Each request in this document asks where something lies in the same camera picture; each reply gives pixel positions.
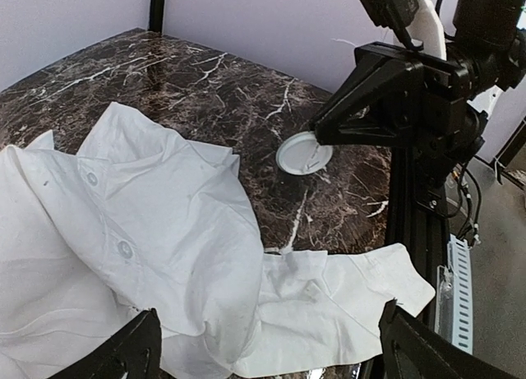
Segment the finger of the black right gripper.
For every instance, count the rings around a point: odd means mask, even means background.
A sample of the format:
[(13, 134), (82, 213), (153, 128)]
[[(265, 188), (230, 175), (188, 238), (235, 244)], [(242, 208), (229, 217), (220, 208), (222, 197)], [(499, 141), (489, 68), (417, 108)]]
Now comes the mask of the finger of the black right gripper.
[(322, 145), (410, 147), (415, 129), (405, 114), (387, 111), (380, 105), (351, 113), (321, 110), (314, 117), (314, 134)]
[(380, 105), (389, 112), (405, 114), (415, 127), (423, 87), (423, 63), (418, 55), (388, 44), (363, 45), (354, 55), (356, 67), (316, 114), (322, 109), (356, 113)]

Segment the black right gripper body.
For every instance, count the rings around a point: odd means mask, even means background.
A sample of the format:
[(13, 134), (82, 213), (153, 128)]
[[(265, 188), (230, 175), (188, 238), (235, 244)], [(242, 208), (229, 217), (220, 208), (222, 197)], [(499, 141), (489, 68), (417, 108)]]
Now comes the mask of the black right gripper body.
[(482, 147), (485, 113), (468, 104), (480, 92), (477, 60), (455, 50), (446, 60), (389, 45), (406, 71), (385, 97), (385, 124), (415, 152), (422, 178), (444, 178)]

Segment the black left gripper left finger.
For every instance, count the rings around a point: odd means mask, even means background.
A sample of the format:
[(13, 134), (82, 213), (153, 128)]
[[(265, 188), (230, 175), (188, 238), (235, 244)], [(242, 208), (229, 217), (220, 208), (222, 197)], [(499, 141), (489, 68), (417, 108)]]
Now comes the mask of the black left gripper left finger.
[(144, 310), (92, 353), (53, 378), (157, 378), (161, 328), (155, 309)]

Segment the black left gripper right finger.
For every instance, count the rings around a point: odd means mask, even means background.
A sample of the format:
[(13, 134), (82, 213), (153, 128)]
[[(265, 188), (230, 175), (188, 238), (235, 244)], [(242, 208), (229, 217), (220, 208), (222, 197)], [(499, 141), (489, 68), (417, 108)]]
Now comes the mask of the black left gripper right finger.
[(379, 321), (382, 358), (388, 378), (504, 378), (483, 362), (429, 330), (398, 306), (385, 304)]

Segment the round metallic brooch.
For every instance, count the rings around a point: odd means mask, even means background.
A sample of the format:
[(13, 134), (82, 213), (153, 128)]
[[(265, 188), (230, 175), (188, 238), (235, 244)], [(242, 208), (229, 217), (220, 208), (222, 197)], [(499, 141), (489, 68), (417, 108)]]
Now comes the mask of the round metallic brooch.
[(319, 144), (313, 132), (299, 132), (280, 145), (275, 160), (285, 173), (304, 176), (323, 169), (333, 152), (333, 146)]

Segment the white button shirt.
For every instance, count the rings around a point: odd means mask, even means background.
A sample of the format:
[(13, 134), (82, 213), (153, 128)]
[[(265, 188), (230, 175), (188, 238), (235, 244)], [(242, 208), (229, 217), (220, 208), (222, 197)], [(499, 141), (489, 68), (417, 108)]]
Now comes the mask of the white button shirt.
[(229, 148), (110, 104), (75, 155), (1, 152), (1, 375), (46, 378), (154, 308), (177, 378), (269, 377), (382, 351), (434, 298), (402, 244), (267, 254)]

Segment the black front table rail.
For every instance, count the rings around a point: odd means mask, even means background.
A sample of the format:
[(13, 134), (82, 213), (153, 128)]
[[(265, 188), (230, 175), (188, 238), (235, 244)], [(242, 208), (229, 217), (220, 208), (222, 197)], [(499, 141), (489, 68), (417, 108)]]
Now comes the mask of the black front table rail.
[[(392, 148), (385, 242), (402, 243), (419, 275), (436, 288), (438, 267), (447, 264), (449, 225), (415, 201), (415, 172), (413, 150)], [(418, 320), (430, 330), (436, 329), (436, 298)], [(402, 373), (404, 378), (431, 378), (423, 376), (412, 363), (404, 363)], [(358, 378), (387, 378), (383, 358), (377, 356), (362, 363)]]

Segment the black left frame post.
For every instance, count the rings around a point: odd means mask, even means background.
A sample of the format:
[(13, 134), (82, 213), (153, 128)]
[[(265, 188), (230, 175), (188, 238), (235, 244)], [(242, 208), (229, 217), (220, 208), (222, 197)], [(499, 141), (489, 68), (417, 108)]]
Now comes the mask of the black left frame post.
[(150, 0), (148, 30), (159, 35), (163, 32), (165, 0)]

